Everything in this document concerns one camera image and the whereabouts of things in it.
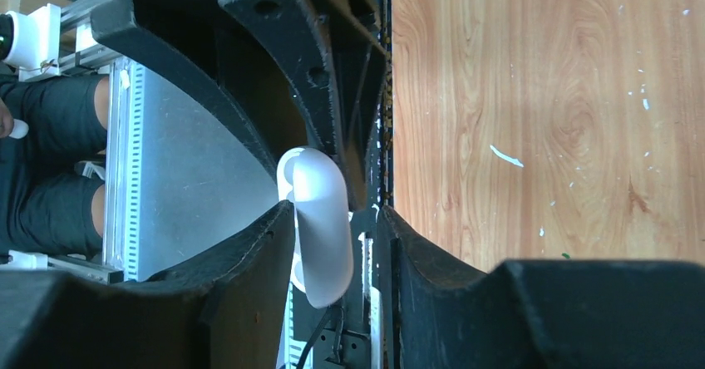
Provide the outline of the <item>white earbud charging case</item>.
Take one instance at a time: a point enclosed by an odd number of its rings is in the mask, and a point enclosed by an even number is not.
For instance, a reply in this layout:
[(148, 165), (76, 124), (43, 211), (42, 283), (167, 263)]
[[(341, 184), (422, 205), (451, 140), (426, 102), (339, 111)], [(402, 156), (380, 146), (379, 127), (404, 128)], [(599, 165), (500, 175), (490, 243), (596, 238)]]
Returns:
[(338, 166), (323, 152), (293, 148), (280, 158), (279, 198), (294, 206), (290, 280), (314, 308), (336, 303), (353, 278), (348, 191)]

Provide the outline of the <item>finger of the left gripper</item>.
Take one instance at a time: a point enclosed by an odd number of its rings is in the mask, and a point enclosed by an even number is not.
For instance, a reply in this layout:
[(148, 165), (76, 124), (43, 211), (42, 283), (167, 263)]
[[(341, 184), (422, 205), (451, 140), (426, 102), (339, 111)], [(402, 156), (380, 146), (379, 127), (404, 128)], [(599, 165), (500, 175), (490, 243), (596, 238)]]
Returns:
[(218, 0), (287, 78), (308, 143), (341, 170), (350, 210), (367, 201), (366, 156), (386, 53), (377, 0)]
[(272, 57), (226, 19), (213, 27), (145, 0), (111, 0), (91, 11), (93, 37), (192, 97), (271, 176), (285, 151), (305, 143), (290, 84)]

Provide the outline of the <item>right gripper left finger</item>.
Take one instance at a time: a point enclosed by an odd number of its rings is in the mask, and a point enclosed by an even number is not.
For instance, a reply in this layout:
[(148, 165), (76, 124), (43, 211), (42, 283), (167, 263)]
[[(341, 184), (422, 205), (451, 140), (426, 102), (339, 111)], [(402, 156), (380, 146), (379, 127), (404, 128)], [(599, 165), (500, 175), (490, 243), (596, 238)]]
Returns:
[(144, 282), (63, 271), (1, 274), (4, 368), (273, 368), (293, 205)]

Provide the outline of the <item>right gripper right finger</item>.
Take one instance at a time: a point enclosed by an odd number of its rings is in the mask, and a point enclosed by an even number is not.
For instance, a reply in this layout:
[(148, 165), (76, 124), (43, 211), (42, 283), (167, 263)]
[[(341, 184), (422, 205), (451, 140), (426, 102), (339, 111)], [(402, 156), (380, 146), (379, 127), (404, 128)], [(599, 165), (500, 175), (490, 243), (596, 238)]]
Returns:
[(506, 260), (489, 273), (377, 222), (392, 368), (701, 368), (704, 269), (677, 261)]

